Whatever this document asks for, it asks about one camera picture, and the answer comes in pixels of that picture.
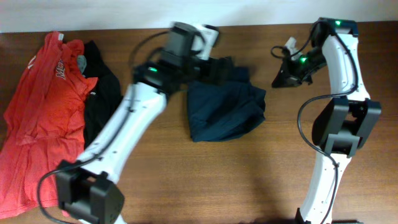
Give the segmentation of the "navy blue shorts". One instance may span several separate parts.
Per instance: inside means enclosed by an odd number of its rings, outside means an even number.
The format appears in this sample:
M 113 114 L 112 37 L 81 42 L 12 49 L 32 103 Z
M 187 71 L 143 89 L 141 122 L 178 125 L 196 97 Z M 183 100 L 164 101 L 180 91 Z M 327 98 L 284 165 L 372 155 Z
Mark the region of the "navy blue shorts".
M 195 81 L 188 86 L 187 118 L 193 142 L 223 142 L 257 128 L 264 116 L 266 91 L 253 86 L 247 67 L 236 67 L 223 85 Z

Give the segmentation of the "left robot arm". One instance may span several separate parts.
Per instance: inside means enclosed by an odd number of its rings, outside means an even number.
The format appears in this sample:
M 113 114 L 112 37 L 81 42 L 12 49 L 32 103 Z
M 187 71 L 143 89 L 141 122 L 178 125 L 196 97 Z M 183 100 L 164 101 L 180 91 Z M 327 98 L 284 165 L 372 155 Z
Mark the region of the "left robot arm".
M 220 84 L 232 68 L 230 58 L 210 56 L 219 29 L 174 22 L 163 47 L 136 65 L 118 108 L 75 162 L 62 161 L 55 174 L 59 208 L 80 223 L 123 223 L 125 197 L 121 173 L 136 144 L 169 98 L 192 81 Z

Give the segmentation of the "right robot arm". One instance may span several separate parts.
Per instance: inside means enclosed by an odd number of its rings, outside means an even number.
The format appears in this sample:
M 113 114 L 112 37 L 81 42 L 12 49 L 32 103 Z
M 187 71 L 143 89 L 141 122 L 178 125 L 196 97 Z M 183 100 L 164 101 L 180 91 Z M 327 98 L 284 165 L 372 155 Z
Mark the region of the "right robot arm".
M 297 114 L 302 139 L 316 152 L 310 186 L 294 223 L 332 223 L 332 210 L 345 169 L 367 141 L 381 115 L 371 100 L 358 60 L 355 21 L 321 17 L 310 28 L 304 54 L 291 37 L 281 47 L 282 65 L 273 88 L 297 87 L 327 67 L 330 94 L 307 100 Z

